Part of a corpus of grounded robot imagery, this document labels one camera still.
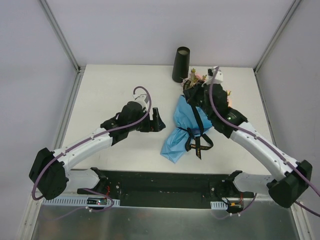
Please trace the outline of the pink orange flower bunch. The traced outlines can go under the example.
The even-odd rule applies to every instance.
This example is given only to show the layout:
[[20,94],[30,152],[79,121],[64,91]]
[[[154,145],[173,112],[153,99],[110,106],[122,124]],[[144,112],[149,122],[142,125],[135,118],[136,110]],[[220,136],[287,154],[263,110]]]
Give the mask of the pink orange flower bunch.
[[196,84],[206,84],[205,81],[206,81],[207,77],[208,77],[207,74],[202,75],[202,76],[198,75],[196,72],[196,69],[192,68],[188,77],[183,79],[183,81],[181,83],[182,89],[184,89],[184,88],[189,89]]

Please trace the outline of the blue wrapping paper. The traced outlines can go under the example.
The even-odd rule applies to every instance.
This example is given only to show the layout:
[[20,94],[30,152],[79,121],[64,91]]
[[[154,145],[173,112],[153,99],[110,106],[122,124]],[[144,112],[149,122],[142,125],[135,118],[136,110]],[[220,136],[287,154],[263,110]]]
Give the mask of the blue wrapping paper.
[[[202,120],[204,133],[207,135],[207,132],[213,127],[213,125],[202,109],[199,107],[196,107],[196,109]],[[185,97],[182,95],[178,98],[177,106],[173,114],[173,121],[175,123],[175,129],[164,141],[160,155],[171,162],[176,163],[185,153],[188,152],[185,149],[185,144],[189,138],[187,128],[191,128],[195,134],[200,133],[191,105],[186,102]],[[208,146],[203,138],[200,139],[200,143],[203,146]]]

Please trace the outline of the black gold-lettered ribbon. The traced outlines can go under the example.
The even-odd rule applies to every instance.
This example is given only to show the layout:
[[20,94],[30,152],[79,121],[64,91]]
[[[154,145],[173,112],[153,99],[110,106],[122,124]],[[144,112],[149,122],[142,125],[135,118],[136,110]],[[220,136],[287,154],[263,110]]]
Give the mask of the black gold-lettered ribbon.
[[[191,106],[191,109],[192,109],[195,121],[196,121],[196,123],[198,125],[199,133],[195,134],[190,127],[187,128],[186,132],[188,133],[189,137],[188,137],[188,140],[185,143],[185,150],[187,152],[189,152],[191,149],[194,149],[196,156],[201,160],[202,159],[201,150],[204,150],[204,151],[210,150],[214,146],[214,143],[204,133],[205,128],[204,128],[204,125],[203,125],[203,122],[201,120],[200,114],[197,111],[196,107],[195,106]],[[208,146],[201,145],[201,138],[203,138],[206,141]]]

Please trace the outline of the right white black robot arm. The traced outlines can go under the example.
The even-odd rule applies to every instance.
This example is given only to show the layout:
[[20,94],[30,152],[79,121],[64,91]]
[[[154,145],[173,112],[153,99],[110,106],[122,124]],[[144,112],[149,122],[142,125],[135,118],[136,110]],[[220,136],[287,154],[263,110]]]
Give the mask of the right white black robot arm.
[[227,92],[220,84],[184,86],[183,95],[191,107],[205,113],[216,131],[246,149],[269,172],[234,171],[225,184],[228,196],[234,198],[242,192],[269,195],[279,206],[290,208],[311,186],[313,166],[287,155],[259,134],[243,114],[228,105]]

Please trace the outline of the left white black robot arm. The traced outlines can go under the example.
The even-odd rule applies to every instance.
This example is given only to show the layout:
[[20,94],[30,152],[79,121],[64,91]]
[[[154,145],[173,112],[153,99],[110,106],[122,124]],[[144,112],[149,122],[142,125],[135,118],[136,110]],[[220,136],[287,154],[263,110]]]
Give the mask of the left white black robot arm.
[[128,102],[114,117],[104,121],[90,135],[75,143],[50,151],[38,151],[29,178],[33,182],[31,191],[34,200],[52,200],[67,188],[87,188],[99,195],[105,191],[106,183],[92,167],[74,170],[74,166],[96,152],[107,149],[126,139],[130,132],[160,132],[166,127],[158,108],[145,107],[139,102]]

